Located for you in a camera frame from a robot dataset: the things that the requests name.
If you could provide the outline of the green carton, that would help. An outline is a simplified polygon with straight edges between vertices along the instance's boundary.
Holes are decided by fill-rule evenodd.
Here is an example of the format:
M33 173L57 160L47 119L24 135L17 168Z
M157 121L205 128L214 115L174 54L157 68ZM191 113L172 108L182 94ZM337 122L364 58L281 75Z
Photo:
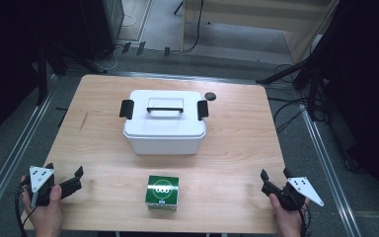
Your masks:
M177 177L150 175L146 189L145 203L149 208L176 210L179 202Z

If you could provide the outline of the black cabinet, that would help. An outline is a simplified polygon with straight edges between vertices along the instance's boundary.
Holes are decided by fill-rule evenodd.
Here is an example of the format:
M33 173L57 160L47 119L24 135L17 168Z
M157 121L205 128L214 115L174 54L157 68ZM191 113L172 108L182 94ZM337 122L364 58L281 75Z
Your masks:
M85 27L83 40L89 59L113 51L124 18L121 0L79 0Z

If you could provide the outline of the white lid with black handle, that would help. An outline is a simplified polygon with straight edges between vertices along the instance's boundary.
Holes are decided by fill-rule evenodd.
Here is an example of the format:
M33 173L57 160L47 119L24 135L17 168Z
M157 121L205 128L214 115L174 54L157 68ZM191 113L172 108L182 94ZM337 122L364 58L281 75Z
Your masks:
M199 138L209 111L195 91L134 90L121 102L119 116L130 138Z

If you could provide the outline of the person's right hand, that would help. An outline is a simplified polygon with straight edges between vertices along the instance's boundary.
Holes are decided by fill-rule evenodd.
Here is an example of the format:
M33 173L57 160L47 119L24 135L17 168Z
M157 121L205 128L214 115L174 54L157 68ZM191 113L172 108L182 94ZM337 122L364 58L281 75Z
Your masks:
M274 219L277 225L278 234L280 237L303 237L305 232L305 225L303 224L304 215L306 212L306 205L308 200L299 211L287 211L285 210L277 196L270 194L268 196L270 205L273 209Z

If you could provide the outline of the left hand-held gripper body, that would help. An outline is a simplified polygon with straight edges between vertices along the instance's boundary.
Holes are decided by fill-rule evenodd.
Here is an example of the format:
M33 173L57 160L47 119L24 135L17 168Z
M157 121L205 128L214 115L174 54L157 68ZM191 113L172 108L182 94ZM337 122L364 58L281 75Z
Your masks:
M62 188L54 182L54 169L30 167L26 177L23 203L25 207L60 207Z

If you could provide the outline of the dark curtain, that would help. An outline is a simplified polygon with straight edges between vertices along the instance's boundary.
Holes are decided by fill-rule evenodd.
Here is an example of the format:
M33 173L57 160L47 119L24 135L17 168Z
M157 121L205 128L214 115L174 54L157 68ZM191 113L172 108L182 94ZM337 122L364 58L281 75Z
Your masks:
M328 31L328 96L354 138L346 153L379 181L379 0L341 0Z
M0 126L34 89L37 50L71 0L0 0Z

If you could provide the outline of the black metal stand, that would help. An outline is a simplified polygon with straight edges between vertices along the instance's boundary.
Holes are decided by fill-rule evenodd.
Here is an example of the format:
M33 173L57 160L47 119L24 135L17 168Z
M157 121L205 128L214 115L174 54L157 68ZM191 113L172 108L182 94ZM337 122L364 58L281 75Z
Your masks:
M91 72L102 74L107 73L107 69L98 69L90 62L86 61L78 53L68 49L66 46L59 42L44 41L37 50L37 64L38 64L38 101L37 105L41 106L44 103L44 99L49 95L47 86L47 71L46 65L50 64L54 72L64 74L67 67L62 59L63 55L67 55L77 63L81 64Z

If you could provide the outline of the black tripod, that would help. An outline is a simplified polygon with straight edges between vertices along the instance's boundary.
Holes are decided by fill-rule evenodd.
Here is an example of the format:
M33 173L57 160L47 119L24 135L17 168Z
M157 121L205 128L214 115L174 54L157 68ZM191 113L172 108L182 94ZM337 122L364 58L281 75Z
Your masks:
M259 79L257 84L270 84L285 76L298 72L293 81L293 87L297 91L301 91L309 85L309 95L307 99L306 111L312 120L316 120L315 112L318 106L316 105L318 84L323 81L323 53L319 50L312 52L307 58L282 70L266 79Z

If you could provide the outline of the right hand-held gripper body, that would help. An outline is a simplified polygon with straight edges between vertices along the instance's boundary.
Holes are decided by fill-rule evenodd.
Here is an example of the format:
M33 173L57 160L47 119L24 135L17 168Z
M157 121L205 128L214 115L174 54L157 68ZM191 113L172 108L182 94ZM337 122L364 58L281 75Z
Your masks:
M282 189L274 184L269 185L270 192L277 196L279 203L285 210L299 210L305 204L306 199L319 206L325 205L307 177L288 178L286 186Z

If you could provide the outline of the person's left hand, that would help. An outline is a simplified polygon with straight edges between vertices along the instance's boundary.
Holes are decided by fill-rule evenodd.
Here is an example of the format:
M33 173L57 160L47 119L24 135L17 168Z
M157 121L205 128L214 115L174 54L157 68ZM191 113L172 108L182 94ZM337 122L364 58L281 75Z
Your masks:
M59 185L52 187L49 195L48 206L38 206L36 209L30 207L31 199L26 185L23 185L22 202L25 212L30 216L36 237L59 237L62 227L61 195L62 189Z

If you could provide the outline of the white plastic storage box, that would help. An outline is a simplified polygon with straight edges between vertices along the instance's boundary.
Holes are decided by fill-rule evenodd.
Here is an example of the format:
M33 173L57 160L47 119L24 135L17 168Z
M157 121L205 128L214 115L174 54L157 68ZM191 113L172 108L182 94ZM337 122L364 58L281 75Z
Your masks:
M205 133L192 136L132 136L123 134L132 150L140 155L192 155L200 146Z

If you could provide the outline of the light wooden furniture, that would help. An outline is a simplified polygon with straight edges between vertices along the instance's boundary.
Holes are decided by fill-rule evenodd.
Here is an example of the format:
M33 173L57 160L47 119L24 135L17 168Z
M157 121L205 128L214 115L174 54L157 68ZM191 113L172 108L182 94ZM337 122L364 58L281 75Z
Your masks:
M186 22L204 22L283 31L292 60L302 60L330 24L340 0L182 0Z

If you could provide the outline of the aluminium floor rail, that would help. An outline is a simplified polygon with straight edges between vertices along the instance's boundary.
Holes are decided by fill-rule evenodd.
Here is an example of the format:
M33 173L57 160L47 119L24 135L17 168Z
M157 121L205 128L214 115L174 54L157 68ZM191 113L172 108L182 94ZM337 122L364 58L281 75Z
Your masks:
M316 123L310 118L305 105L299 105L300 113L305 121L311 140L314 144L325 178L331 190L335 205L341 218L347 237L362 237L353 210L343 191L340 180L334 169L331 157L326 149Z
M49 76L47 83L48 93L40 105L36 105L32 96L27 96L0 127L0 198L48 108L54 88L58 84L57 76L55 74Z
M121 76L121 77L138 77L147 79L166 79L166 80L190 80L190 81L203 81L203 82L220 82L230 84L242 85L259 85L254 79L233 79L233 78L220 78L209 76L192 76L192 75L174 75L174 74L159 74L159 73L145 73L145 72L114 72L106 75Z

